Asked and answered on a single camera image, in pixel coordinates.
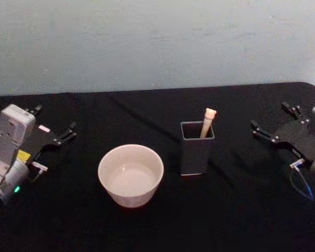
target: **green led light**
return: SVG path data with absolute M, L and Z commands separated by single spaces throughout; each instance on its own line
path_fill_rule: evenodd
M 18 191 L 20 191 L 20 187 L 19 187 L 19 186 L 17 186 L 17 187 L 15 188 L 14 193 L 17 193 Z

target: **black tablecloth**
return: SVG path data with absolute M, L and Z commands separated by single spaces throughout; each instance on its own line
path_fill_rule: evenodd
M 39 160 L 49 167 L 21 185 L 0 209 L 0 251 L 315 251 L 315 202 L 290 185 L 296 158 L 253 139 L 250 120 L 269 131 L 290 119 L 281 102 L 310 113 L 315 87 L 306 83 L 61 93 L 0 97 L 42 104 L 37 122 L 61 133 L 77 122 L 77 138 Z M 218 111 L 207 173 L 181 177 L 180 122 Z M 97 178 L 100 159 L 118 145 L 154 149 L 165 173 L 152 200 L 118 206 Z

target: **bowl rim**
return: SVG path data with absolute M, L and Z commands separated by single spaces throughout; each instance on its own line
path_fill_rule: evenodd
M 131 196 L 125 196 L 125 195 L 119 195 L 117 193 L 114 193 L 113 190 L 109 189 L 105 183 L 103 183 L 101 177 L 100 177 L 100 172 L 101 172 L 101 164 L 103 162 L 103 160 L 105 159 L 106 156 L 110 155 L 112 152 L 114 151 L 117 151 L 118 149 L 122 149 L 122 148 L 128 148 L 128 147 L 139 147 L 139 148 L 143 148 L 143 149 L 146 149 L 147 151 L 151 152 L 154 154 L 154 156 L 157 157 L 157 160 L 162 168 L 162 172 L 157 180 L 157 182 L 152 186 L 152 188 L 147 191 L 147 192 L 144 192 L 142 194 L 138 194 L 138 195 L 131 195 Z M 99 165 L 98 165 L 98 170 L 97 170 L 97 173 L 98 173 L 98 179 L 99 179 L 99 182 L 101 183 L 101 185 L 108 191 L 108 192 L 111 192 L 112 194 L 116 195 L 116 196 L 119 196 L 119 197 L 126 197 L 126 198 L 132 198 L 132 197 L 139 197 L 139 196 L 143 196 L 147 193 L 149 193 L 150 191 L 154 190 L 158 185 L 159 183 L 161 182 L 162 180 L 162 177 L 163 177 L 163 174 L 164 174 L 164 165 L 163 165 L 163 162 L 162 162 L 162 159 L 160 158 L 160 156 L 154 151 L 152 150 L 151 148 L 147 147 L 147 146 L 144 146 L 144 145 L 140 145 L 140 144 L 124 144 L 124 145 L 121 145 L 121 146 L 118 146 L 118 147 L 115 147 L 114 149 L 110 150 L 109 152 L 107 152 L 103 157 L 102 159 L 100 160 L 99 162 Z

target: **yellow label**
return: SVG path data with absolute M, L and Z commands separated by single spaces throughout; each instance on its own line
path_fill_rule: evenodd
M 25 151 L 19 150 L 19 152 L 17 153 L 17 158 L 20 159 L 24 163 L 27 162 L 29 157 L 30 157 L 30 154 Z

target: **pencil holder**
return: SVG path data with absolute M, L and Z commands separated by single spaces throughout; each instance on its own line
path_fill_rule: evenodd
M 214 143 L 212 127 L 206 138 L 201 135 L 203 121 L 181 122 L 182 159 L 181 175 L 198 175 L 206 172 L 211 147 Z

